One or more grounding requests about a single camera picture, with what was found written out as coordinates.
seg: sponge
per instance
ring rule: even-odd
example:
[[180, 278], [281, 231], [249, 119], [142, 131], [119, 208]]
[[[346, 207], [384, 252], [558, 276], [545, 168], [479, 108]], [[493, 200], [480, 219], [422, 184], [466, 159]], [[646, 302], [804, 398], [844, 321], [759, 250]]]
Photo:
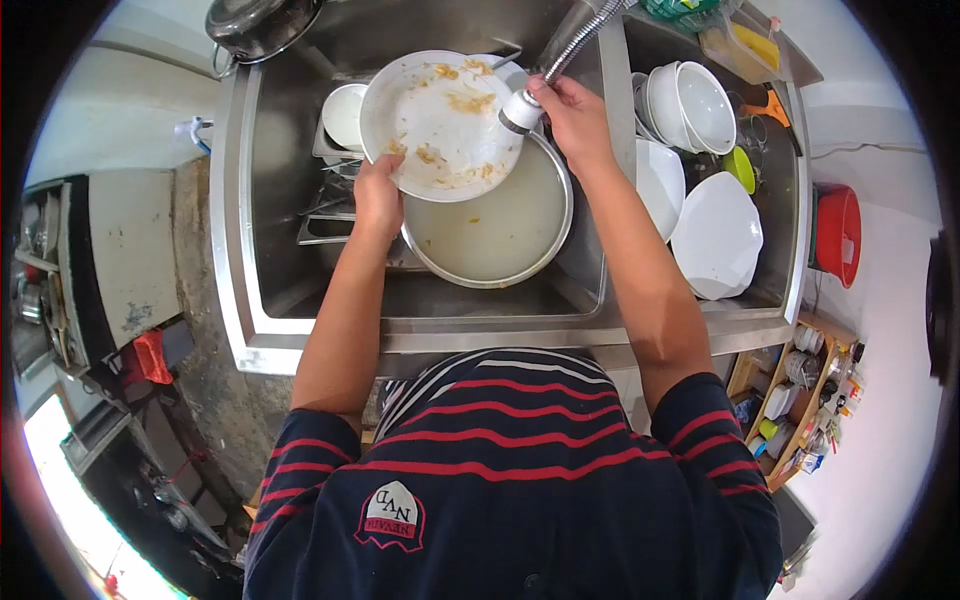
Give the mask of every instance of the sponge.
[[737, 25], [736, 23], [731, 23], [731, 25], [733, 25], [733, 34], [736, 35], [745, 46], [753, 50], [757, 56], [772, 66], [775, 71], [780, 70], [780, 48], [777, 47], [775, 42], [750, 31], [742, 25]]

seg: shirt logo patch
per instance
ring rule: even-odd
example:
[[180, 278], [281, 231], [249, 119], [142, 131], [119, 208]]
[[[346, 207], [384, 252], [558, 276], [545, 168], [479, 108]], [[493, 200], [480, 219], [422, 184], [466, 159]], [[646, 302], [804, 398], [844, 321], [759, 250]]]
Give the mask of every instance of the shirt logo patch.
[[353, 536], [360, 543], [373, 541], [383, 549], [391, 544], [404, 552], [423, 548], [423, 504], [398, 481], [381, 486], [364, 502], [360, 524]]

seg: striped shirt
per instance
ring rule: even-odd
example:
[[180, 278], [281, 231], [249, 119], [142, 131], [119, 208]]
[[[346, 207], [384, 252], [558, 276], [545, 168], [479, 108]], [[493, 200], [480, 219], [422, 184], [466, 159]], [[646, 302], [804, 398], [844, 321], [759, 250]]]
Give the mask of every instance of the striped shirt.
[[719, 378], [674, 386], [652, 433], [595, 363], [535, 348], [427, 370], [362, 458], [344, 420], [293, 411], [245, 597], [765, 597], [777, 511]]

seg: stacked bowls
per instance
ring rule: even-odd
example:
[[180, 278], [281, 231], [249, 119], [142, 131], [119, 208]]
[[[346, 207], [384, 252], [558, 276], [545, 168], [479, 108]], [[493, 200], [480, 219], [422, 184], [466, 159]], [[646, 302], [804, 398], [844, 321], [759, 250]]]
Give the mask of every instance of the stacked bowls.
[[733, 107], [717, 78], [698, 62], [675, 61], [637, 80], [637, 127], [693, 154], [726, 155], [736, 140]]

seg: faucet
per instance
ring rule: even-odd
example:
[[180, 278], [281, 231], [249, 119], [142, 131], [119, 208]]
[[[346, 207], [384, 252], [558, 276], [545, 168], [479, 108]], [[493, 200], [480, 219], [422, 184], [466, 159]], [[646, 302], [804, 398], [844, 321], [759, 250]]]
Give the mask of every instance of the faucet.
[[[583, 50], [587, 42], [592, 40], [607, 24], [610, 19], [623, 7], [624, 0], [607, 0], [606, 3], [586, 25], [577, 30], [577, 33], [566, 44], [563, 51], [543, 73], [543, 82], [553, 85], [563, 74], [566, 66]], [[526, 135], [543, 116], [543, 107], [524, 88], [514, 92], [510, 101], [500, 110], [500, 123], [511, 132]]]

